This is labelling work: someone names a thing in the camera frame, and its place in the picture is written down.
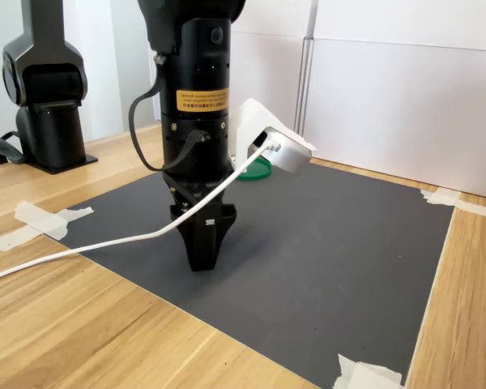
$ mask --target white cable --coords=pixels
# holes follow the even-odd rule
[[[103,243],[97,243],[95,245],[91,246],[85,246],[85,247],[79,247],[78,249],[73,249],[73,250],[67,250],[63,251],[61,253],[57,254],[52,254],[52,255],[47,255],[46,257],[42,257],[39,259],[34,259],[30,262],[23,263],[21,265],[12,267],[11,269],[4,270],[0,272],[0,278],[8,276],[12,273],[15,273],[17,271],[27,269],[28,267],[33,267],[36,265],[39,265],[40,263],[45,263],[48,261],[52,261],[55,259],[59,259],[61,257],[66,257],[67,255],[71,254],[76,254],[76,253],[83,253],[84,251],[89,251],[89,250],[95,250],[95,249],[100,249],[102,247],[107,247],[107,246],[114,246],[114,245],[120,245],[122,243],[127,243],[127,242],[135,242],[135,241],[143,241],[145,239],[151,239],[153,237],[159,237],[161,235],[164,235],[168,231],[174,229],[177,227],[179,224],[183,223],[187,219],[189,219],[192,215],[194,215],[196,212],[198,212],[200,209],[202,209],[207,203],[209,203],[211,200],[213,200],[214,197],[219,195],[227,186],[229,186],[241,173],[245,171],[246,168],[252,164],[257,158],[263,154],[266,150],[272,150],[272,151],[277,151],[280,149],[280,146],[273,140],[267,140],[263,145],[254,153],[252,156],[238,169],[234,171],[228,178],[223,181],[221,184],[219,184],[216,189],[214,189],[210,194],[208,194],[202,201],[200,201],[198,204],[196,204],[194,207],[192,207],[189,211],[184,213],[182,216],[180,216],[178,219],[176,219],[174,222],[166,225],[162,229],[155,231],[154,233],[145,233],[144,235],[136,235],[134,237],[124,237],[122,239],[116,239],[114,241],[109,241],[109,242],[103,242]]]

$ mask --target black cylinder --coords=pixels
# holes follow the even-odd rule
[[[160,92],[164,161],[172,162],[193,130],[210,140],[197,144],[168,173],[190,182],[218,181],[229,168],[228,85],[230,20],[192,19],[181,27],[181,46],[163,66]]]
[[[86,159],[77,106],[41,112],[21,108],[16,126],[27,163],[60,170]]]

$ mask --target white panel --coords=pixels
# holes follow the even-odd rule
[[[305,37],[311,4],[312,0],[247,0],[232,30]]]
[[[316,40],[318,156],[486,196],[486,52]]]
[[[237,109],[252,97],[293,130],[302,41],[302,38],[234,32],[230,109]]]
[[[315,36],[486,49],[486,0],[320,0]]]

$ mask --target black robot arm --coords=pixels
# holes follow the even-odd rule
[[[139,0],[139,5],[158,67],[154,88],[141,98],[160,92],[163,176],[175,201],[171,206],[175,220],[232,169],[228,160],[230,30],[245,0]],[[141,98],[132,105],[130,123]],[[198,131],[204,140],[190,147]],[[132,137],[151,169],[134,129]],[[223,204],[222,198],[223,193],[178,227],[194,271],[214,268],[221,242],[236,220],[236,208]]]

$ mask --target cable connector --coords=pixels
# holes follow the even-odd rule
[[[268,144],[268,150],[271,152],[278,152],[281,149],[281,145],[273,139],[268,139],[266,142]]]

